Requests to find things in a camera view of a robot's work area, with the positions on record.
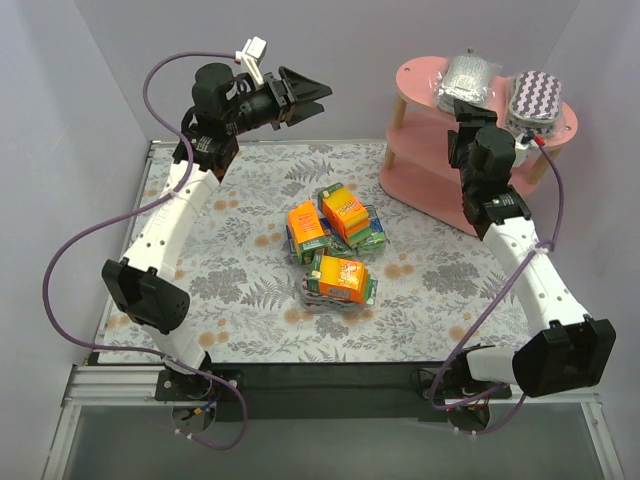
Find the silver scrubber sponge pack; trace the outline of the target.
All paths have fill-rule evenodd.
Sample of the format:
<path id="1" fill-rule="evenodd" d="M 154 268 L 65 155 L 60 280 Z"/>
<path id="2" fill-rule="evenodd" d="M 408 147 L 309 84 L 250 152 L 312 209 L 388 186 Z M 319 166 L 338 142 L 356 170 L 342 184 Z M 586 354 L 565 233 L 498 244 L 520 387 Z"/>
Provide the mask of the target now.
<path id="1" fill-rule="evenodd" d="M 447 58 L 430 80 L 435 105 L 454 113 L 454 101 L 461 100 L 487 108 L 495 96 L 494 83 L 502 66 L 476 55 L 473 51 Z"/>

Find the orange boxed sponge pack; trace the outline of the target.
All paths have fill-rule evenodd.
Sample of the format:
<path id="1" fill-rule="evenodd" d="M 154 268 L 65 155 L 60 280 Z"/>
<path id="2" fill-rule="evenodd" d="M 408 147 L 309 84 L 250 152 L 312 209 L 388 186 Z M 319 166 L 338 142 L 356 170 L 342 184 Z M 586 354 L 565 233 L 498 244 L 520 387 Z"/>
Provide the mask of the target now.
<path id="1" fill-rule="evenodd" d="M 303 264 L 310 264 L 317 254 L 327 251 L 327 240 L 313 203 L 308 200 L 293 208 L 287 215 L 297 253 Z"/>
<path id="2" fill-rule="evenodd" d="M 307 289 L 331 300 L 357 305 L 373 305 L 378 281 L 357 260 L 318 255 L 306 277 Z"/>
<path id="3" fill-rule="evenodd" d="M 317 195 L 317 204 L 330 226 L 350 247 L 371 235 L 368 211 L 342 183 L 322 189 Z"/>

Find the green blue sponge pack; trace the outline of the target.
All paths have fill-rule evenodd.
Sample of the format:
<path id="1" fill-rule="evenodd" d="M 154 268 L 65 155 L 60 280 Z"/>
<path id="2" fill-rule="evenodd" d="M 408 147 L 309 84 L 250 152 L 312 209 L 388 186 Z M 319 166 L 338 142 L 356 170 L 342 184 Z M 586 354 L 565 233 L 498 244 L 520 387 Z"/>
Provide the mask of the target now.
<path id="1" fill-rule="evenodd" d="M 289 249 L 289 255 L 291 257 L 291 260 L 294 264 L 298 264 L 298 265 L 302 265 L 303 262 L 300 259 L 297 250 L 296 250 L 296 246 L 295 246 L 295 242 L 293 239 L 293 235 L 291 233 L 291 230 L 288 226 L 285 226 L 286 229 L 286 235 L 287 235 L 287 244 L 288 244 L 288 249 Z"/>
<path id="2" fill-rule="evenodd" d="M 387 245 L 387 236 L 375 207 L 366 205 L 365 209 L 369 215 L 371 234 L 355 247 L 356 253 L 361 256 L 381 253 Z"/>
<path id="3" fill-rule="evenodd" d="M 331 226 L 326 218 L 320 219 L 327 240 L 327 254 L 338 258 L 354 258 L 356 251 L 350 247 Z"/>

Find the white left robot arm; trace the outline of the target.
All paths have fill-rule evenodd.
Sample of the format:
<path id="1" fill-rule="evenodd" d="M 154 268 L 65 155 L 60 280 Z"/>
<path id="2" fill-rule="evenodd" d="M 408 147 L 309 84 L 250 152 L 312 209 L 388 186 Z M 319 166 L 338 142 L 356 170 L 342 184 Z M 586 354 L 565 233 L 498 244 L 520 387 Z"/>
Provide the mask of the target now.
<path id="1" fill-rule="evenodd" d="M 262 83 L 230 66 L 197 70 L 192 107 L 181 122 L 184 141 L 174 151 L 157 207 L 119 261 L 108 260 L 102 278 L 116 305 L 147 332 L 170 369 L 190 375 L 207 357 L 187 325 L 189 294 L 174 285 L 176 263 L 200 210 L 220 185 L 239 151 L 237 137 L 263 125 L 293 126 L 323 112 L 329 86 L 286 67 Z"/>

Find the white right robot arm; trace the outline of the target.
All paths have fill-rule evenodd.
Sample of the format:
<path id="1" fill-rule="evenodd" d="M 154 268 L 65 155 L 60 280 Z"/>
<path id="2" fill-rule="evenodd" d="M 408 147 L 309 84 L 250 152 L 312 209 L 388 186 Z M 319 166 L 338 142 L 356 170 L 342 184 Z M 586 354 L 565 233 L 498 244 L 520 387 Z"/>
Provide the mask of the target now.
<path id="1" fill-rule="evenodd" d="M 557 240 L 539 239 L 528 206 L 511 184 L 514 137 L 498 127 L 493 111 L 456 100 L 454 115 L 458 128 L 448 133 L 448 159 L 460 173 L 463 212 L 508 279 L 436 373 L 429 399 L 478 385 L 489 394 L 516 385 L 531 398 L 597 385 L 615 329 L 607 319 L 594 319 L 562 280 L 549 257 Z M 517 349 L 468 347 L 510 292 L 523 308 L 530 339 Z"/>

